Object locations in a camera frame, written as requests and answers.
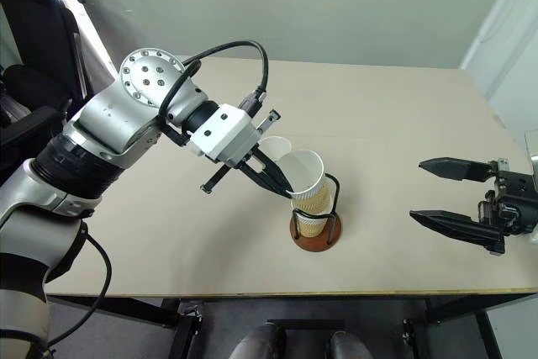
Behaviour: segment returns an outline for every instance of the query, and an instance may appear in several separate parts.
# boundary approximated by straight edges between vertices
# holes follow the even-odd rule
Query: floor
[[[160,303],[159,299],[144,300]],[[425,309],[421,299],[251,298],[198,304],[203,326],[189,359],[228,359],[243,336],[267,319],[343,319],[346,328],[362,338],[376,359],[411,359],[401,337],[402,319],[419,316]],[[50,335],[58,335],[83,313],[82,309],[52,304]],[[286,358],[322,359],[329,337],[328,331],[289,331]],[[55,358],[164,359],[168,358],[172,338],[173,331],[160,326],[95,314],[55,346]],[[473,317],[430,327],[429,343],[432,359],[487,359]]]

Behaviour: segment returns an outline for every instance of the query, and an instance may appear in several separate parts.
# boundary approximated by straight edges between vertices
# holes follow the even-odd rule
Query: table top
[[[195,82],[217,103],[256,88],[260,62],[208,58]],[[103,195],[92,234],[113,264],[110,295],[235,296],[493,293],[538,290],[538,246],[510,236],[507,252],[420,226],[410,209],[477,219],[493,185],[455,182],[418,168],[433,157],[509,158],[525,153],[456,69],[272,61],[264,108],[282,119],[267,135],[308,148],[340,179],[343,233],[331,249],[298,248],[289,201],[231,172],[211,195],[199,190],[218,168],[163,136]],[[87,243],[47,293],[97,294],[104,265]]]

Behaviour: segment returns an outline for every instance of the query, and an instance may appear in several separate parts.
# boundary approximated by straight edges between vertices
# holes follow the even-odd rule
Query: round wooden base
[[[321,252],[328,250],[330,247],[336,244],[336,241],[338,241],[340,235],[342,234],[342,222],[340,220],[340,216],[338,216],[337,214],[336,220],[327,219],[327,223],[325,224],[323,231],[319,233],[319,235],[315,237],[303,237],[301,235],[297,235],[295,223],[293,222],[292,217],[289,221],[289,232],[291,233],[292,239],[295,244],[297,244],[303,250],[311,252]]]

